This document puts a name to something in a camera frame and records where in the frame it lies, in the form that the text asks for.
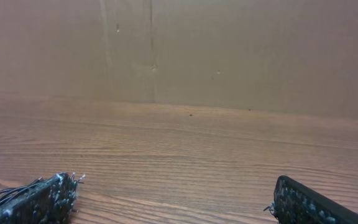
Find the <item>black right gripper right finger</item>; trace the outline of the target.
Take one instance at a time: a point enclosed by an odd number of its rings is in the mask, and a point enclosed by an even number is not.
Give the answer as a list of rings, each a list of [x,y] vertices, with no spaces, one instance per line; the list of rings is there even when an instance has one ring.
[[[279,224],[358,224],[358,213],[281,175],[268,210]]]

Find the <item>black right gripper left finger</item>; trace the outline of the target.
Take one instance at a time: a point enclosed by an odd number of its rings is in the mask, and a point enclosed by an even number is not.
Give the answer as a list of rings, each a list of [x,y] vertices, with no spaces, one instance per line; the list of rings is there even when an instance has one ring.
[[[68,224],[85,178],[57,173],[28,185],[0,190],[0,224]]]

